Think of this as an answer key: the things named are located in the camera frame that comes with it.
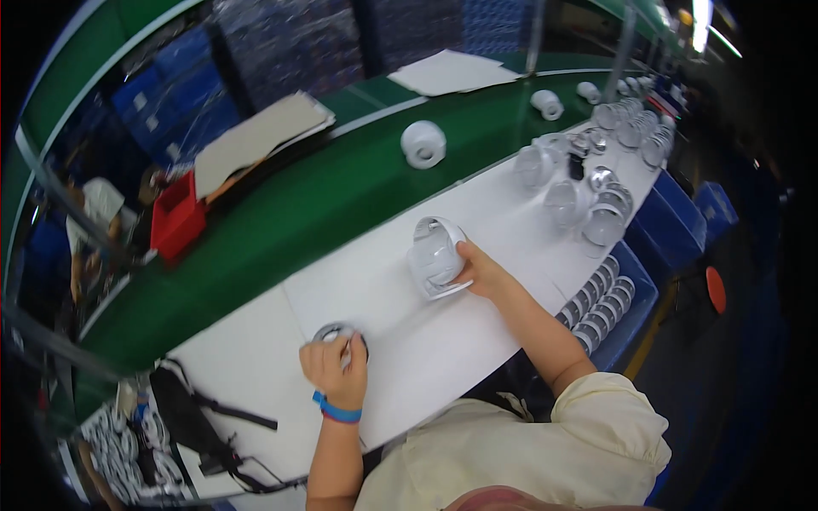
black bag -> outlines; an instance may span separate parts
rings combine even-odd
[[[165,359],[165,361],[179,368],[187,385],[182,383],[175,371],[167,367],[158,367],[150,376],[156,406],[173,441],[199,453],[202,459],[200,467],[205,475],[227,471],[234,479],[243,482],[245,490],[251,493],[272,493],[299,483],[298,481],[282,482],[264,465],[262,467],[279,484],[266,486],[255,478],[239,472],[239,467],[244,460],[234,451],[229,441],[223,442],[218,437],[213,426],[202,413],[201,407],[207,406],[218,414],[244,419],[273,431],[278,429],[278,422],[220,405],[215,400],[203,396],[187,382],[185,370],[177,361],[172,359]],[[259,463],[255,458],[248,459]]]

hand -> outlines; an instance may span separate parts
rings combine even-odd
[[[100,267],[100,251],[97,250],[96,252],[91,254],[91,257],[85,262],[85,271],[90,273],[94,273],[99,270]]]
[[[83,299],[83,289],[77,279],[71,279],[71,299],[74,303],[79,303]]]
[[[349,345],[352,360],[341,369]],[[331,343],[312,341],[299,350],[301,370],[315,388],[341,410],[360,410],[366,394],[366,346],[356,332],[352,340],[339,335]]]
[[[469,286],[469,291],[489,300],[497,298],[510,282],[514,282],[514,277],[508,271],[471,240],[458,241],[455,248],[457,253],[465,259],[465,267],[452,282],[460,284],[473,280],[474,283]]]

white shirt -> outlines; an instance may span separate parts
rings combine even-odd
[[[670,460],[666,429],[620,374],[571,383],[550,424],[460,399],[386,456],[364,481],[355,510],[436,511],[494,485],[579,508],[642,505]]]
[[[88,215],[88,218],[91,218],[92,222],[107,232],[110,221],[114,219],[116,213],[119,213],[119,210],[125,204],[125,198],[114,188],[114,185],[102,177],[94,177],[85,183],[83,194],[85,195],[83,211]],[[90,241],[88,233],[77,225],[77,222],[71,217],[65,219],[65,232],[68,234],[71,255],[79,253],[83,246]]]

wristband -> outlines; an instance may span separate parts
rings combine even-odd
[[[346,424],[356,424],[361,421],[362,411],[360,409],[342,410],[340,408],[336,408],[330,403],[326,402],[326,396],[318,391],[313,393],[312,400],[318,403],[318,406],[321,408],[321,412],[325,417],[329,417],[337,422]]]

worker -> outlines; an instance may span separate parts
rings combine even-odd
[[[554,392],[551,422],[528,424],[499,406],[459,399],[412,429],[362,481],[356,418],[366,413],[366,348],[360,334],[309,343],[299,353],[303,373],[328,406],[307,510],[640,507],[670,460],[667,420],[630,380],[597,372],[571,332],[477,245],[461,241],[456,250],[466,265],[455,282],[474,281],[469,290],[497,307]],[[352,361],[342,370],[347,343]]]
[[[97,224],[108,237],[119,242],[123,232],[122,209],[125,198],[110,184],[107,179],[94,177],[81,188],[76,186],[74,179],[64,173],[61,176],[68,196],[85,212],[92,222]],[[78,303],[83,296],[81,280],[84,271],[97,271],[100,267],[100,247],[83,260],[83,248],[93,244],[88,233],[77,225],[70,216],[65,218],[65,233],[68,235],[68,245],[71,251],[71,298]]]

